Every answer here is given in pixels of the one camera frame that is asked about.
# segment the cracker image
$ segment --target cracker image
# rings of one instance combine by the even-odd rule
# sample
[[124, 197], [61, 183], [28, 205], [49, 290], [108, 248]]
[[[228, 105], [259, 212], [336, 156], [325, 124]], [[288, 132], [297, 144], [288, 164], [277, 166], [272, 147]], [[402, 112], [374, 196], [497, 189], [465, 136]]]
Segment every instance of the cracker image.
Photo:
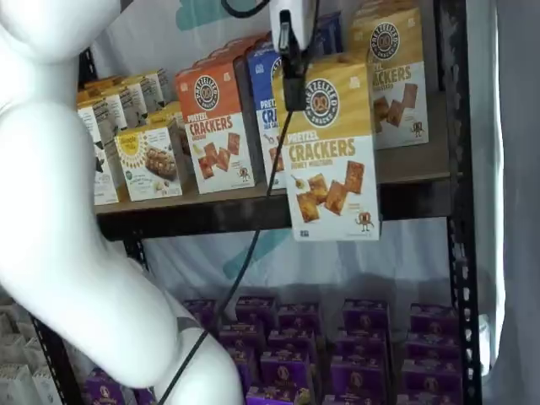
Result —
[[204, 180], [213, 177], [212, 165], [208, 161], [208, 156], [199, 159], [199, 167], [201, 168], [202, 178]]
[[347, 197], [347, 188], [339, 181], [332, 181], [330, 191], [328, 192], [327, 201], [324, 206], [328, 211], [332, 211], [336, 215], [341, 215], [345, 198]]
[[298, 194], [296, 196], [300, 212], [302, 213], [302, 219], [307, 224], [311, 221], [319, 219], [319, 211], [317, 211], [317, 203], [315, 196], [311, 192], [305, 192], [304, 194]]
[[[271, 148], [268, 150], [268, 152], [270, 153], [270, 158], [272, 159], [272, 162], [273, 162], [276, 159], [276, 154], [278, 154], [278, 148]], [[284, 159], [281, 157], [281, 154], [280, 154], [278, 158], [278, 167], [276, 169], [276, 173], [279, 171], [284, 171], [284, 170], [285, 170]]]
[[313, 193], [317, 204], [324, 203], [328, 196], [328, 187], [327, 182], [324, 180], [324, 175], [319, 174], [315, 177], [311, 177], [307, 182], [310, 185], [310, 190]]
[[345, 175], [345, 188], [354, 194], [362, 193], [362, 182], [364, 181], [364, 165], [349, 160], [347, 162], [347, 175]]
[[213, 142], [204, 147], [204, 152], [206, 153], [207, 162], [210, 166], [214, 166], [216, 163], [218, 163], [218, 151], [216, 150], [216, 145], [214, 145]]
[[388, 101], [384, 95], [373, 102], [373, 112], [375, 120], [378, 118], [376, 121], [382, 121], [388, 117]]
[[227, 149], [219, 148], [218, 166], [223, 171], [229, 171], [230, 152]]
[[403, 89], [403, 108], [416, 108], [416, 95], [418, 94], [419, 87], [417, 84], [406, 83], [405, 89]]
[[174, 180], [176, 177], [175, 158], [164, 150], [147, 147], [145, 165], [152, 173], [164, 179]]
[[227, 142], [227, 149], [232, 154], [238, 156], [240, 152], [240, 135], [238, 133], [229, 132], [229, 141]]
[[399, 124], [402, 122], [403, 116], [403, 105], [397, 100], [391, 101], [390, 110], [388, 110], [387, 121], [389, 124], [392, 124], [394, 127], [399, 127]]

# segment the snack box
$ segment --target snack box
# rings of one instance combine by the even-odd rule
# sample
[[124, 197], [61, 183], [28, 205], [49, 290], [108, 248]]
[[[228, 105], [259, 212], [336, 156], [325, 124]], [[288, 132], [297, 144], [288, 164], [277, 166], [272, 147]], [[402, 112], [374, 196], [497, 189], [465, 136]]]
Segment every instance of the snack box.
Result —
[[112, 380], [103, 370], [96, 368], [85, 383], [92, 403], [136, 405], [133, 391]]
[[330, 365], [336, 394], [386, 397], [386, 372], [381, 356], [334, 355]]
[[461, 365], [455, 360], [405, 359], [402, 385], [408, 390], [431, 393], [461, 392]]
[[132, 95], [133, 107], [137, 113], [138, 125], [144, 125], [150, 112], [156, 111], [159, 106], [154, 97], [154, 90], [150, 80], [142, 75], [125, 78], [122, 82]]
[[107, 102], [103, 97], [94, 97], [79, 103], [77, 113], [94, 144], [94, 204], [127, 200], [126, 180], [114, 142], [115, 132]]
[[[283, 162], [296, 240], [379, 240], [368, 68], [339, 54], [306, 75], [303, 113], [293, 114]], [[278, 122], [288, 115], [283, 80], [273, 81]]]
[[246, 395], [246, 405], [304, 405], [304, 391], [276, 386], [252, 386]]
[[250, 386], [261, 380], [257, 368], [255, 350], [248, 347], [227, 348], [227, 352], [229, 352], [230, 357], [233, 359], [236, 368], [238, 369], [245, 395], [249, 391]]
[[243, 296], [236, 301], [236, 319], [240, 322], [257, 322], [269, 333], [278, 327], [277, 303], [274, 297]]
[[0, 365], [0, 403], [36, 405], [40, 396], [27, 365]]
[[105, 98], [109, 117], [113, 123], [113, 133], [116, 136], [120, 131], [138, 127], [138, 117], [133, 104], [132, 94], [124, 84], [119, 84], [101, 91]]
[[410, 332], [405, 342], [405, 354], [409, 359], [459, 360], [460, 348], [452, 336]]
[[411, 3], [364, 6], [348, 50], [368, 54], [377, 149], [427, 143], [428, 110], [420, 10]]
[[182, 304], [204, 329], [210, 329], [215, 315], [216, 300], [185, 300]]
[[264, 352], [261, 356], [261, 376], [265, 384], [301, 390], [303, 397], [309, 395], [307, 403], [316, 404], [307, 352], [282, 349]]
[[426, 391], [402, 391], [397, 394], [397, 405], [462, 405], [461, 396], [455, 394], [435, 395]]
[[449, 306], [411, 304], [411, 332], [457, 336], [457, 313]]
[[260, 356], [267, 346], [264, 330], [260, 323], [231, 323], [219, 330], [219, 341], [225, 347], [254, 348]]
[[132, 201], [182, 195], [188, 174], [176, 121], [123, 131], [115, 140]]
[[255, 186], [262, 174], [257, 118], [243, 54], [176, 75], [199, 192]]

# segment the orange cracker box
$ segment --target orange cracker box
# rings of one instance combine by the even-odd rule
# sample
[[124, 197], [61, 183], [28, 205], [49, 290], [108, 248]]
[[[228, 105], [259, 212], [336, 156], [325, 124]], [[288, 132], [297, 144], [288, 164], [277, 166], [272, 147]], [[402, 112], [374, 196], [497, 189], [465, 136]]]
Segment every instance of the orange cracker box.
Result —
[[[293, 114], [283, 146], [296, 240], [379, 240], [368, 77], [364, 61], [343, 54], [306, 75], [307, 108]], [[273, 93], [283, 125], [283, 80]]]
[[180, 72], [176, 89], [199, 192], [255, 186], [262, 161], [243, 54]]

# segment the shelf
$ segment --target shelf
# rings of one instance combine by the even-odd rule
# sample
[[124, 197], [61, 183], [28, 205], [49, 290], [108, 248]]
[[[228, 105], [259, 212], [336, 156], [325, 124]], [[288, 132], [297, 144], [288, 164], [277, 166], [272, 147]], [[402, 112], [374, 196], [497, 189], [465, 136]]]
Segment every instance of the shelf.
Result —
[[[446, 99], [429, 97], [429, 143], [377, 152], [383, 220], [450, 215], [450, 166]], [[109, 240], [155, 238], [290, 227], [285, 191], [265, 201], [266, 182], [253, 188], [198, 194], [187, 185], [181, 197], [98, 206], [98, 223]]]

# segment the yellow cracker box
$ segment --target yellow cracker box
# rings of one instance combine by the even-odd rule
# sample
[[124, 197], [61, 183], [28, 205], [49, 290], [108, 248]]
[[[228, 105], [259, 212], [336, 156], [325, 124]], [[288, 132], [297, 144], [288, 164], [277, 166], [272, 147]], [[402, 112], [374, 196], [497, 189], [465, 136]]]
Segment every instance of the yellow cracker box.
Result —
[[[296, 240], [379, 239], [368, 83], [365, 63], [344, 55], [307, 73], [307, 109], [293, 114], [283, 147]], [[273, 93], [283, 125], [283, 80]]]
[[380, 7], [358, 17], [348, 48], [367, 55], [373, 69], [371, 92], [377, 149], [429, 141], [422, 22], [407, 3]]
[[123, 131], [115, 140], [132, 201], [182, 195], [187, 173], [175, 120]]

